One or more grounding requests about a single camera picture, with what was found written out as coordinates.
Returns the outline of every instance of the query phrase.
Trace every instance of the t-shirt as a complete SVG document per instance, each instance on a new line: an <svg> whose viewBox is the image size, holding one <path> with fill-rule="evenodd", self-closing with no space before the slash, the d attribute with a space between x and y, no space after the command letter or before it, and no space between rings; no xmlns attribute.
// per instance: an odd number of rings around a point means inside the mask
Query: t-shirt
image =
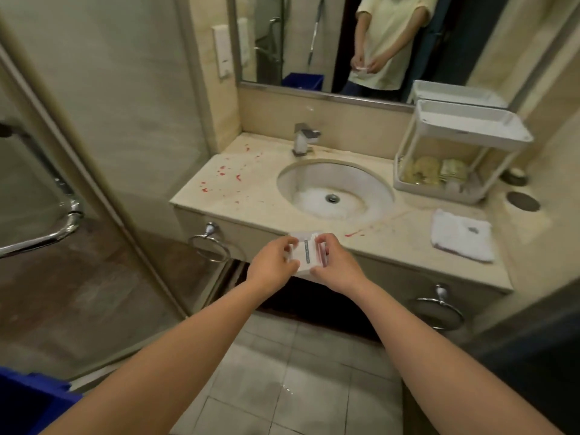
<svg viewBox="0 0 580 435"><path fill-rule="evenodd" d="M429 11L429 19L423 24L426 26L431 21L437 0L361 1L357 15L360 12L368 12L372 15L365 38L365 66L397 40L407 27L415 9L420 6L425 6ZM380 72L370 74L351 71L349 80L375 90L398 90L401 88L405 72L409 67L412 49L413 41L410 41L385 64Z"/></svg>

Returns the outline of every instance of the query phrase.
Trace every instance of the tile floor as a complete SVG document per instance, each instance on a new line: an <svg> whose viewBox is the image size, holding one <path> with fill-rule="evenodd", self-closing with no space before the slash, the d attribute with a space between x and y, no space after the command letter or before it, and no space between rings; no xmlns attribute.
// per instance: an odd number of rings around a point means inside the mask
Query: tile floor
<svg viewBox="0 0 580 435"><path fill-rule="evenodd" d="M402 434L381 346L254 313L172 435Z"/></svg>

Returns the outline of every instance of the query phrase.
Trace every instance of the marble countertop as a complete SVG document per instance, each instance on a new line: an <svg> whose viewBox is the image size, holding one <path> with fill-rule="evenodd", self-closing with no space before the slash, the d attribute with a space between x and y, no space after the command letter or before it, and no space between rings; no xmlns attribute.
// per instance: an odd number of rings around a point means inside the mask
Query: marble countertop
<svg viewBox="0 0 580 435"><path fill-rule="evenodd" d="M433 211L486 219L476 206L413 195L393 189L393 161L314 146L312 153L296 158L292 143L244 133L226 150L211 158L172 198L171 203L247 226L284 234L292 231L334 233L352 252L387 262L428 269L469 281L512 291L508 272L494 244L494 263L480 263L435 249L430 230ZM304 160L351 163L387 182L395 208L383 219L367 225L324 220L296 209L277 188L287 166Z"/></svg>

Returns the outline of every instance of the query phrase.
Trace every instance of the person's left hand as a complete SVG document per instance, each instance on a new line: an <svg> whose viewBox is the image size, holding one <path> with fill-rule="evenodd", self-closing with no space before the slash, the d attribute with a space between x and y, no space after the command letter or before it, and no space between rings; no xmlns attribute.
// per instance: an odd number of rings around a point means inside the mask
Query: person's left hand
<svg viewBox="0 0 580 435"><path fill-rule="evenodd" d="M391 57L387 53L381 53L379 56L373 58L371 63L366 66L366 72L367 73L380 72L390 58Z"/></svg>
<svg viewBox="0 0 580 435"><path fill-rule="evenodd" d="M298 239L290 236L270 241L252 260L246 281L256 283L273 295L287 283L300 267L300 261L286 262L285 251L298 244Z"/></svg>

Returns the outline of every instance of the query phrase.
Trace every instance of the jeans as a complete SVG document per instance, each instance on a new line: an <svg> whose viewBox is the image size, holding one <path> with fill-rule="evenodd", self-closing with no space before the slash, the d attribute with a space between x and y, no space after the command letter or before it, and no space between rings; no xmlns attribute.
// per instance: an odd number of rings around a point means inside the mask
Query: jeans
<svg viewBox="0 0 580 435"><path fill-rule="evenodd" d="M369 99L382 99L383 101L400 102L399 90L375 90L364 87L354 82L347 81L340 94L346 96L368 97Z"/></svg>

